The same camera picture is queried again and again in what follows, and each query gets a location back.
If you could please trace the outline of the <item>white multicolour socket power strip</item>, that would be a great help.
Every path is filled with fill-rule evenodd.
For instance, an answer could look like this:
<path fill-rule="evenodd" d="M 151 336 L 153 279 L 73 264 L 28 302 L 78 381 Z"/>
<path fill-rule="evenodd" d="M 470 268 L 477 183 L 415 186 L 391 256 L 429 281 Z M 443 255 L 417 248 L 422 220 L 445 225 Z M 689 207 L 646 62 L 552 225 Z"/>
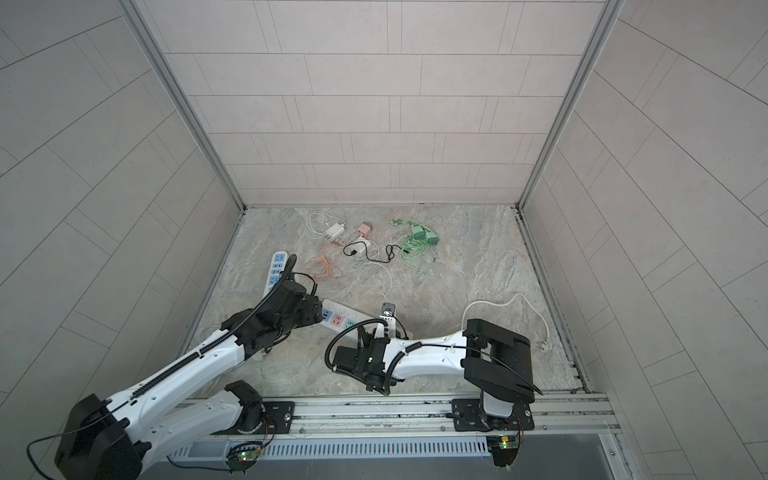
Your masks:
<path fill-rule="evenodd" d="M 321 315 L 322 321 L 320 324 L 336 333 L 371 318 L 368 314 L 354 310 L 330 299 L 324 299 L 322 301 Z M 384 325 L 377 322 L 364 326 L 366 332 L 373 334 L 375 337 L 386 336 L 384 334 L 384 327 Z"/>

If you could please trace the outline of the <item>green charger adapter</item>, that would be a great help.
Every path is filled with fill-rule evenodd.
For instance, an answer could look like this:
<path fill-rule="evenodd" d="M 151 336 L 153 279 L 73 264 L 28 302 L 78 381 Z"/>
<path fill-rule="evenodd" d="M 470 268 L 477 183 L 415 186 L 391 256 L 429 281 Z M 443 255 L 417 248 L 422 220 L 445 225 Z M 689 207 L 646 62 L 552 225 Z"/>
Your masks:
<path fill-rule="evenodd" d="M 412 221 L 410 223 L 411 235 L 415 240 L 426 243 L 427 245 L 437 245 L 439 242 L 438 235 L 429 227 Z"/>

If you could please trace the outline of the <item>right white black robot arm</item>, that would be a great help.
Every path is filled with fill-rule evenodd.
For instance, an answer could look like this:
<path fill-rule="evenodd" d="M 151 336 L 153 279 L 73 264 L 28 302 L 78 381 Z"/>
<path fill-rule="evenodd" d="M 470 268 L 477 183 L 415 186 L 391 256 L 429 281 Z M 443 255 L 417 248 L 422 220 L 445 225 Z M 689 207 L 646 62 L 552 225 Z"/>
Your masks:
<path fill-rule="evenodd" d="M 392 316 L 362 320 L 340 331 L 324 352 L 325 366 L 384 396 L 411 377 L 460 376 L 480 390 L 470 407 L 453 407 L 458 431 L 534 428 L 530 405 L 542 390 L 534 384 L 530 340 L 482 319 L 429 339 L 407 336 Z"/>

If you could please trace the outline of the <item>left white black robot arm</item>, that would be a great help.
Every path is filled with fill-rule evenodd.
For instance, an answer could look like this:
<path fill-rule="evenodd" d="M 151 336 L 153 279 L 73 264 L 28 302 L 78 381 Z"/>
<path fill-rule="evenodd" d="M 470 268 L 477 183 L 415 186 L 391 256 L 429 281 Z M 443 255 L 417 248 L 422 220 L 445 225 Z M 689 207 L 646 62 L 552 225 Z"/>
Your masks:
<path fill-rule="evenodd" d="M 70 411 L 54 456 L 63 476 L 136 479 L 207 435 L 267 429 L 262 397 L 243 380 L 187 408 L 180 404 L 293 330 L 321 322 L 322 303 L 314 288 L 296 281 L 296 261 L 296 255 L 289 255 L 276 284 L 255 307 L 232 315 L 184 357 L 106 399 L 91 394 L 80 400 Z"/>

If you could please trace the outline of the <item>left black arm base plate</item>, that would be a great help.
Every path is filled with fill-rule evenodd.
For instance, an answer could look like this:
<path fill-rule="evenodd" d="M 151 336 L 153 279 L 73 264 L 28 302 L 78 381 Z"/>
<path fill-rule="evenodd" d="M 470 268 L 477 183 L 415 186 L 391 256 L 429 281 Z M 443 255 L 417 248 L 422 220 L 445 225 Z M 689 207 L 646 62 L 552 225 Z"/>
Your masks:
<path fill-rule="evenodd" d="M 295 403 L 291 401 L 266 401 L 258 407 L 246 408 L 229 429 L 215 435 L 266 435 L 287 434 L 290 431 Z"/>

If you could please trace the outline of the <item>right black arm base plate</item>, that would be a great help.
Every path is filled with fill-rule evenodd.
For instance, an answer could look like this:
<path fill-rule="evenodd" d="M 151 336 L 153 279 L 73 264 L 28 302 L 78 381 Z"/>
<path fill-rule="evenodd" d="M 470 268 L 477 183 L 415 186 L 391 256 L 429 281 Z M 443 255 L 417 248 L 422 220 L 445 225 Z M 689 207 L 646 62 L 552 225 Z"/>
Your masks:
<path fill-rule="evenodd" d="M 535 429 L 528 403 L 511 403 L 483 394 L 480 398 L 454 399 L 447 417 L 457 432 L 531 431 Z"/>

